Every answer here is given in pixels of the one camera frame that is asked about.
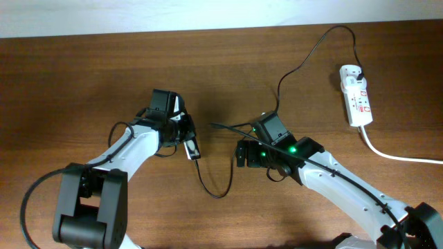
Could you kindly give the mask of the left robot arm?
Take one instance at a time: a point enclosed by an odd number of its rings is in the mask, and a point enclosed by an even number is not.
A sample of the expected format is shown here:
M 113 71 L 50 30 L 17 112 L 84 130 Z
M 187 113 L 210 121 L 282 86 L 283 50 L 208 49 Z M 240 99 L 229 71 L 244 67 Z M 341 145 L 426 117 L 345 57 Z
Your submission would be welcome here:
M 87 164 L 62 174 L 52 235 L 70 248 L 136 248 L 127 235 L 128 187 L 138 168 L 163 147 L 182 144 L 188 159 L 201 157 L 183 98 L 155 89 L 150 105 L 124 134 Z

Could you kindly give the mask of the black flip smartphone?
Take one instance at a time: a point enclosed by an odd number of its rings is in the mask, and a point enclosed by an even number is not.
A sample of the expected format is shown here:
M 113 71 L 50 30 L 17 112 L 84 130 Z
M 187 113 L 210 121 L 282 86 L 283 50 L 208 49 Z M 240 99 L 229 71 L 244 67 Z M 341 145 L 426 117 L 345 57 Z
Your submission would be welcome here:
M 197 144 L 197 139 L 195 137 L 186 140 L 183 144 L 189 160 L 198 160 L 201 158 L 201 154 Z

